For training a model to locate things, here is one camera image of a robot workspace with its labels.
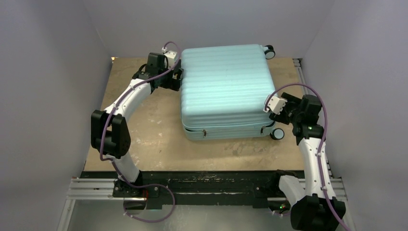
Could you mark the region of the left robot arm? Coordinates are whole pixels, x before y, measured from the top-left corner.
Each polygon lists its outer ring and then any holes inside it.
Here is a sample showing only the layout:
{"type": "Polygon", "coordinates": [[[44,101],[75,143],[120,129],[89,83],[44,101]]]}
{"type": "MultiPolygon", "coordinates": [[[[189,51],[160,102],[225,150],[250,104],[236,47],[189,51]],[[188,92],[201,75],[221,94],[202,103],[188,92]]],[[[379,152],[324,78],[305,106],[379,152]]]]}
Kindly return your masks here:
{"type": "Polygon", "coordinates": [[[182,72],[176,51],[151,52],[124,92],[104,110],[91,114],[91,146],[99,152],[100,160],[110,162],[117,172],[114,197],[147,196],[142,173],[129,153],[131,136],[127,119],[155,89],[178,91],[182,72]]]}

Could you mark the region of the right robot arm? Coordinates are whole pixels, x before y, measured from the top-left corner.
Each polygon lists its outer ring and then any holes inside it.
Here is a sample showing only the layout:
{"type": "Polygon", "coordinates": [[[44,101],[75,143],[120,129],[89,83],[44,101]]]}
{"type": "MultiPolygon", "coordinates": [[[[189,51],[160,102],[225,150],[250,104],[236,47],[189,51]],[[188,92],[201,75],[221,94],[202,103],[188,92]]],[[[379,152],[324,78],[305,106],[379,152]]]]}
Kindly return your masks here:
{"type": "Polygon", "coordinates": [[[325,154],[325,128],[318,124],[322,109],[314,95],[297,98],[287,93],[269,96],[265,112],[279,123],[291,124],[304,160],[305,184],[295,176],[283,175],[272,180],[271,192],[285,195],[291,206],[290,221],[298,231],[334,231],[346,212],[332,187],[325,154]]]}

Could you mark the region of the light blue suitcase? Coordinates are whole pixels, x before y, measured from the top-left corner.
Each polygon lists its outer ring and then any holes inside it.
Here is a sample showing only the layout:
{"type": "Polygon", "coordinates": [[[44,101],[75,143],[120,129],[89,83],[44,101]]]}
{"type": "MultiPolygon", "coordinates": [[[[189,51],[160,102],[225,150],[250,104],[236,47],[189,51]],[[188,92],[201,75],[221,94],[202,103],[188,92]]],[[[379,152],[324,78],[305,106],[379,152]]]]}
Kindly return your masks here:
{"type": "Polygon", "coordinates": [[[231,45],[182,52],[180,117],[191,141],[284,138],[284,131],[264,112],[275,86],[268,60],[271,45],[231,45]]]}

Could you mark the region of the black metal base rail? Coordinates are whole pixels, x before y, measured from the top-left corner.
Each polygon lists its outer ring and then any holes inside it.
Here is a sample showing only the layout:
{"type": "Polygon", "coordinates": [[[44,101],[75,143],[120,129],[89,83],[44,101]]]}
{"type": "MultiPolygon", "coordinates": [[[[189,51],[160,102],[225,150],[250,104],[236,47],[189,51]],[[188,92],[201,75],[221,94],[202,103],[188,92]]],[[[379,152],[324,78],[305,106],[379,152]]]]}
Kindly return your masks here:
{"type": "Polygon", "coordinates": [[[289,200],[279,190],[281,176],[297,177],[301,170],[144,171],[144,189],[121,183],[114,171],[84,171],[70,183],[67,197],[76,200],[123,201],[126,209],[170,208],[177,205],[246,205],[287,210],[289,200]]]}

